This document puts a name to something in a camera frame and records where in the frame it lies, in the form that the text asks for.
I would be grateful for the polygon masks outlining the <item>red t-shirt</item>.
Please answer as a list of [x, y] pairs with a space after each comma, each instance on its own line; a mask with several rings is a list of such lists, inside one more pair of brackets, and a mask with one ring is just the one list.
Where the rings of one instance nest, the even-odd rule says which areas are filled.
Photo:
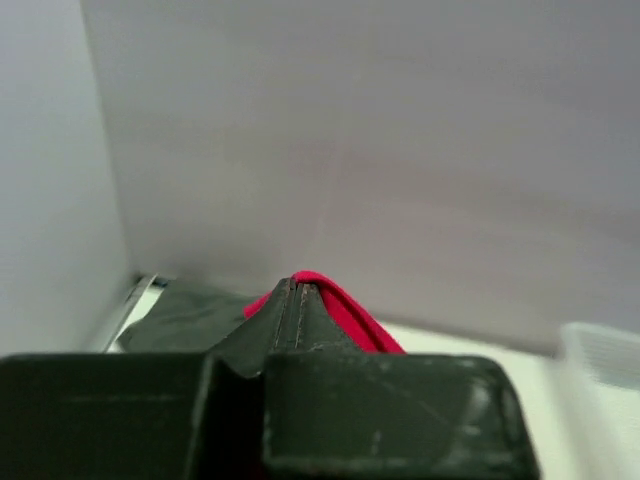
[[[315, 284], [319, 287], [320, 295], [329, 315], [358, 346], [357, 352], [385, 354], [402, 354], [404, 352], [399, 343], [373, 316], [330, 278], [313, 271], [299, 271], [287, 278], [295, 281], [296, 291], [297, 285], [300, 283]], [[296, 291], [286, 308], [285, 317], [280, 325], [278, 341], [272, 351], [295, 351]], [[269, 293], [244, 308], [245, 319], [258, 310]]]

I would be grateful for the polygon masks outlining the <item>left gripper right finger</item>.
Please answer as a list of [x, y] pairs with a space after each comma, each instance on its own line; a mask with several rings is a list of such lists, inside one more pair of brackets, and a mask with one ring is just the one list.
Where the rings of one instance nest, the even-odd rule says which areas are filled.
[[358, 346], [329, 315], [315, 284], [297, 285], [294, 350], [357, 352]]

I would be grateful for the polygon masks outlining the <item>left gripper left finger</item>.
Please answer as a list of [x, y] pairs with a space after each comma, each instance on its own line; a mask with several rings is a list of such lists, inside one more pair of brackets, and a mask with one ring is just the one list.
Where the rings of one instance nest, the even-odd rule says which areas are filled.
[[241, 377], [259, 376], [264, 369], [265, 358], [277, 344], [281, 322], [295, 291], [293, 279], [280, 280], [258, 310], [213, 346], [209, 353]]

